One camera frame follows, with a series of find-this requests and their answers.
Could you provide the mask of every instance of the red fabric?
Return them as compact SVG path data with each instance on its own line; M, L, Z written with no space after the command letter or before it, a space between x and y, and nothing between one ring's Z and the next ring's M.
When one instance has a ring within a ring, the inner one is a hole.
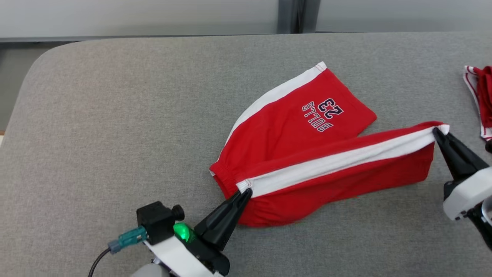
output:
M322 117L323 112L333 111L324 116L332 126L322 132L312 126L315 121L309 120L316 116L309 114L311 106ZM375 119L326 69L241 123L210 170L229 198L238 190L236 184L245 179L442 124L426 122L358 138ZM251 227L289 224L329 202L419 182L427 177L432 159L433 143L408 155L350 167L261 195L250 200L240 223Z
M486 128L492 127L492 67L485 67L480 70L474 68L473 71L478 75L477 101L480 110L482 125Z

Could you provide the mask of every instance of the floor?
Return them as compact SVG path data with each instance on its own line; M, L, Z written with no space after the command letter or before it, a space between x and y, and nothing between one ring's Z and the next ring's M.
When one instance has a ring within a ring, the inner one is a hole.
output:
M0 43L0 130L7 128L22 81L44 52L65 43Z

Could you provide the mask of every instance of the folded clothing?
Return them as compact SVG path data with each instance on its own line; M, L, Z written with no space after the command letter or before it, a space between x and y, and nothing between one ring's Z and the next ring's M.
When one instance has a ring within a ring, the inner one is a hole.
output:
M492 67L479 69L465 66L463 80L475 100L480 117L480 136L492 139Z
M229 198L253 190L241 224L298 221L320 206L424 180L435 127L357 137L376 119L321 62L270 90L236 121L210 171Z

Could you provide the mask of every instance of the black knob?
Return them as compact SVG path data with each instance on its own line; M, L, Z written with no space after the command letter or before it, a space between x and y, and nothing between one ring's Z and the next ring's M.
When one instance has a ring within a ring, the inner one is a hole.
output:
M177 220L177 221L181 221L184 219L185 217L185 211L183 210L183 208L180 206L180 205L176 205L174 206L171 211L173 212L173 215L174 215L174 219Z
M488 153L492 153L492 139L485 143L485 150L487 150Z

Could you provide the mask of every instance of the red and white garment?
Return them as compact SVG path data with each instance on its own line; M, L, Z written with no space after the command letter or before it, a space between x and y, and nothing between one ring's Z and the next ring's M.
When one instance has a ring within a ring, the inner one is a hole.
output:
M229 198L253 190L248 226L298 221L322 205L424 180L442 122L357 137L376 115L321 62L270 90L236 121L210 171Z
M492 67L484 69L465 66L463 80L475 100L480 117L480 136L492 139Z

